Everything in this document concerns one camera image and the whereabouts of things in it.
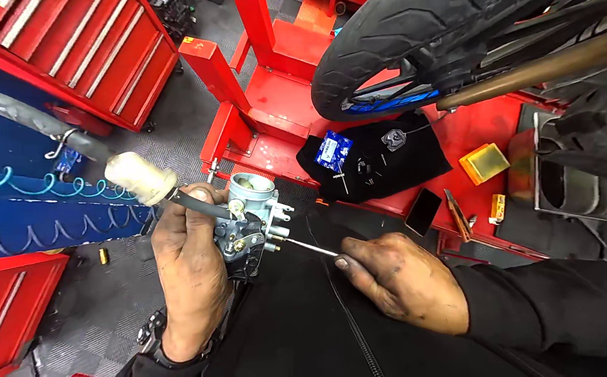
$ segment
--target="carburetor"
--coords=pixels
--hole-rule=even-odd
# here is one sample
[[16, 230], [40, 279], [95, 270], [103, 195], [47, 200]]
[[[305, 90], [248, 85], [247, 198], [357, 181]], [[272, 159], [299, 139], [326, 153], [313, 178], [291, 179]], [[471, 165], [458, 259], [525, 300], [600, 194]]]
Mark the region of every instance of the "carburetor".
[[217, 218], [215, 244], [226, 263], [230, 279], [246, 280], [257, 276], [264, 250], [280, 249], [271, 243], [273, 236], [288, 237], [290, 230], [276, 225], [289, 221], [294, 208], [278, 202], [278, 190], [269, 179], [251, 173], [237, 173], [229, 180], [226, 207], [233, 219]]

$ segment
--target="black jacket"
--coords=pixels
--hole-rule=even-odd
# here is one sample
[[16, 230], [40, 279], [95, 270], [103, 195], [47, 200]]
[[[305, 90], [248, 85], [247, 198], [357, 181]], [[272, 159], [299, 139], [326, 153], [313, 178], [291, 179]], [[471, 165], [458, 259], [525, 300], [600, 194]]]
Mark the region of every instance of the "black jacket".
[[[317, 213], [291, 228], [330, 249], [359, 237]], [[266, 253], [259, 270], [207, 361], [166, 370], [135, 356], [121, 375], [607, 376], [606, 261], [453, 268], [469, 304], [465, 337], [385, 317], [331, 258], [296, 246]]]

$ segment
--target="motorcycle tire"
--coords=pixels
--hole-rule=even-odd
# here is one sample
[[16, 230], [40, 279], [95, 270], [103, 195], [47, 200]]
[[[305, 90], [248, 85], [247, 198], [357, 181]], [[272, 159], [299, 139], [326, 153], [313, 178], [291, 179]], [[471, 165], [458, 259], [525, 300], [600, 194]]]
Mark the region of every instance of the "motorcycle tire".
[[370, 119], [421, 107], [422, 103], [416, 103], [378, 113], [342, 111], [344, 100], [362, 84], [414, 50], [432, 42], [452, 45], [470, 36], [491, 34], [549, 2], [369, 0], [344, 25], [317, 65], [313, 106], [333, 121]]

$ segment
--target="screwdriver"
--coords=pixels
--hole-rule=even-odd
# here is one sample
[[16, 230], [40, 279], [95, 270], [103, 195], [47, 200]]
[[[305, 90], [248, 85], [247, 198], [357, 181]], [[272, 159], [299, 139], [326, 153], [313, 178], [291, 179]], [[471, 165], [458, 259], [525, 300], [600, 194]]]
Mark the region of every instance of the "screwdriver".
[[295, 239], [284, 238], [284, 237], [280, 237], [280, 236], [271, 236], [271, 238], [275, 239], [276, 241], [291, 242], [292, 244], [297, 244], [297, 245], [299, 245], [301, 247], [304, 247], [304, 248], [306, 248], [308, 250], [313, 250], [314, 252], [323, 253], [323, 254], [326, 254], [328, 256], [338, 256], [337, 253], [330, 252], [329, 250], [325, 250], [325, 249], [322, 249], [322, 248], [317, 247], [317, 246], [313, 246], [313, 245], [309, 245], [309, 244], [304, 244], [303, 242], [299, 242], [299, 241], [297, 241]]

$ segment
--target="yellow box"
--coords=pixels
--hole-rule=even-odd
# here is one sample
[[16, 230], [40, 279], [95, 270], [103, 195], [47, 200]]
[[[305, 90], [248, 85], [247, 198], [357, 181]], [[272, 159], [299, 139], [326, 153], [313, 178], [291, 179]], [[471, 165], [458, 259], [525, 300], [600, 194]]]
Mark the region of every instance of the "yellow box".
[[477, 186], [506, 170], [510, 164], [495, 143], [484, 144], [459, 159], [464, 171]]
[[504, 219], [506, 213], [506, 195], [492, 195], [492, 215], [489, 218], [490, 224], [499, 225]]

